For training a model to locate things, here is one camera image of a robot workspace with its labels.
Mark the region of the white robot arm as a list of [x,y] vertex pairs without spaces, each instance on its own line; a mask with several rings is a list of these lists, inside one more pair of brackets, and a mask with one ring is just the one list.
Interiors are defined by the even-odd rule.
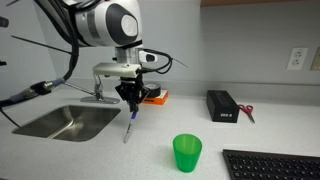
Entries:
[[47,15],[58,34],[78,47],[113,47],[114,63],[99,63],[93,73],[118,76],[116,87],[130,110],[149,94],[142,75],[144,63],[158,60],[155,52],[142,42],[142,20],[137,0],[34,0]]

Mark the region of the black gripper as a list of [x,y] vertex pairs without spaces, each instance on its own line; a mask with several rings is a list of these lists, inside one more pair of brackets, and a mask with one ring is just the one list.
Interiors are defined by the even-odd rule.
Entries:
[[121,77],[120,81],[121,83],[115,87],[117,93],[129,103],[130,112],[138,112],[139,104],[149,95],[150,89],[144,86],[141,75],[136,78]]

